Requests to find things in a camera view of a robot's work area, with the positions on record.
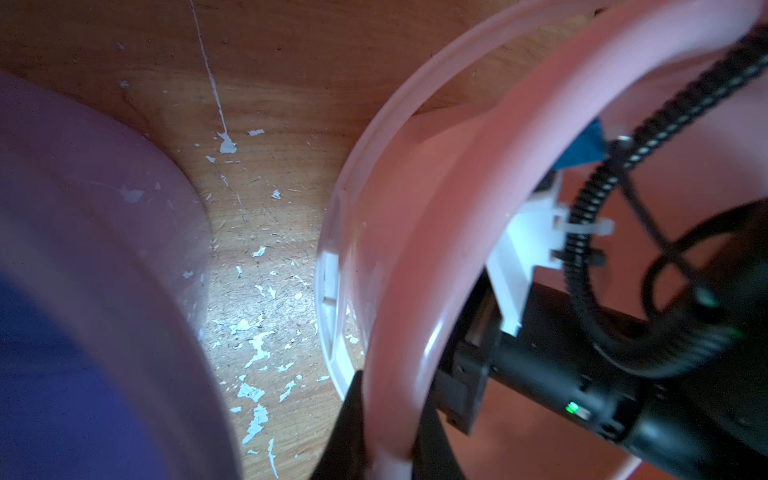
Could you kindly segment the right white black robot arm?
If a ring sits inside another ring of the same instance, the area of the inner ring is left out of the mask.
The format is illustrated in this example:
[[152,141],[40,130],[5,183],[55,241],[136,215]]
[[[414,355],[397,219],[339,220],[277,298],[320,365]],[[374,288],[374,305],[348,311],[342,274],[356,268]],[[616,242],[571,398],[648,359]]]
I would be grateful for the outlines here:
[[[517,335],[482,274],[435,374],[415,447],[418,479],[463,473],[445,433],[469,433],[489,379],[681,479],[766,476],[767,202],[713,215],[668,239],[631,172],[767,68],[758,25],[628,137],[611,142],[580,189],[576,231],[557,254],[566,287],[535,284]],[[640,291],[644,318],[601,307],[592,229],[620,190],[658,257]]]

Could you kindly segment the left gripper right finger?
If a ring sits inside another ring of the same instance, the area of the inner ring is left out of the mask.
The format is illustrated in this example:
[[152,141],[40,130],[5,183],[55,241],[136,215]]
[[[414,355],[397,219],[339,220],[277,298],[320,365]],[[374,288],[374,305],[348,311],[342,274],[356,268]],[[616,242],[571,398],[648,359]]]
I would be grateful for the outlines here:
[[420,419],[413,449],[412,479],[465,479],[432,401],[425,403]]

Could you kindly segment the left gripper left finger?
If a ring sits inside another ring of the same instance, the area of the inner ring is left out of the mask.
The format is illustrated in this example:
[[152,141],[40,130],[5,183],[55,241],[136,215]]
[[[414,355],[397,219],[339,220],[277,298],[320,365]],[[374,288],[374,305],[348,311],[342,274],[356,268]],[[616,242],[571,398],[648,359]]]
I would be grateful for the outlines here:
[[362,401],[363,371],[357,371],[311,480],[360,480],[367,465]]

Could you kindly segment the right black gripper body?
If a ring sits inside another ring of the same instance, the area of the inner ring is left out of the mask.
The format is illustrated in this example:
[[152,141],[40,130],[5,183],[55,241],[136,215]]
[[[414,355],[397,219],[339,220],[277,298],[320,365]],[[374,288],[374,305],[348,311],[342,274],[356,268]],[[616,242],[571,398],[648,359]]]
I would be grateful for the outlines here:
[[601,357],[587,342],[562,291],[536,285],[515,335],[502,330],[488,273],[467,297],[442,354],[431,399],[470,434],[488,384],[497,381],[625,450],[652,447],[646,381]]

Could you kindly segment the pink plastic bucket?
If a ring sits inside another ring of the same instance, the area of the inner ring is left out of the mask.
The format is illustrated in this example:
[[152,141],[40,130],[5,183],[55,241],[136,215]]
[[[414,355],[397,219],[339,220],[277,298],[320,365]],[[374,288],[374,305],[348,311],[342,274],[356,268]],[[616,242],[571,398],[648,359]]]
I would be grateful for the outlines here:
[[[323,221],[315,303],[323,354],[345,395],[342,339],[362,324],[363,475],[407,479],[429,386],[460,309],[512,216],[568,145],[645,74],[723,48],[760,1],[522,1],[423,64],[382,106],[350,153]],[[436,156],[391,151],[416,111],[462,70],[569,17],[596,19],[477,122],[442,134]]]

